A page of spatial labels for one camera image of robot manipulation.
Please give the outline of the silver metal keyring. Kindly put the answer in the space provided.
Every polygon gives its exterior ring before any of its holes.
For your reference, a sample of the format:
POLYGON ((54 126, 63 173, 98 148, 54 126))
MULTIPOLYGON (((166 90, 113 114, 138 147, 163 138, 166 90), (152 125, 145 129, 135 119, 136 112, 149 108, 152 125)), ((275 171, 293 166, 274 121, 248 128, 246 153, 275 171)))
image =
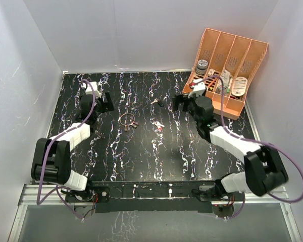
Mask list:
POLYGON ((134 121, 135 121, 135 117, 131 113, 124 113, 119 117, 119 122, 124 127, 132 125, 134 121))

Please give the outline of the bunch of small keys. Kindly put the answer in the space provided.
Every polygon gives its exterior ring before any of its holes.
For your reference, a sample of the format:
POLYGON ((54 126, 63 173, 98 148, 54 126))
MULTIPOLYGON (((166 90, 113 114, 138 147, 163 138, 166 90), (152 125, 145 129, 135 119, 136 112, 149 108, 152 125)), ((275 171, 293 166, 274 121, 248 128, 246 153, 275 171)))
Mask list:
POLYGON ((124 126, 124 131, 128 132, 130 128, 136 129, 139 126, 137 122, 131 122, 130 124, 126 124, 124 126))

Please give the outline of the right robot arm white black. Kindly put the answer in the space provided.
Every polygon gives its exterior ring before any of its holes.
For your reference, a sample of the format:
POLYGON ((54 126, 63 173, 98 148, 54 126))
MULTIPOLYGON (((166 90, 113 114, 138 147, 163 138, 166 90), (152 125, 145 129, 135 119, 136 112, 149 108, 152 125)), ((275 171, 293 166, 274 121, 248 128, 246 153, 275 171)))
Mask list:
POLYGON ((227 200, 234 192, 252 192, 261 197, 288 182, 278 151, 226 132, 222 122, 215 119, 213 103, 208 97, 193 95, 189 98, 180 94, 175 95, 172 102, 174 110, 183 105, 182 110, 194 119, 202 139, 223 148, 244 165, 243 172, 230 173, 215 180, 215 185, 203 192, 206 198, 227 200))

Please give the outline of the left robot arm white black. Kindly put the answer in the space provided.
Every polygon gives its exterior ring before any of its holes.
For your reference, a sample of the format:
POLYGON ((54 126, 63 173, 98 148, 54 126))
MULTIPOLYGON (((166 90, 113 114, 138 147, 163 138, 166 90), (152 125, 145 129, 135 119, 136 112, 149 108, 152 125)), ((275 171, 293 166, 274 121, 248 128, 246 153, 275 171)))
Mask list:
POLYGON ((96 129, 97 117, 113 111, 114 105, 109 92, 88 92, 79 97, 79 111, 73 123, 61 133, 50 138, 40 138, 35 146, 31 177, 43 183, 52 183, 69 189, 70 195, 83 201, 93 198, 94 188, 88 178, 71 168, 71 152, 96 129))

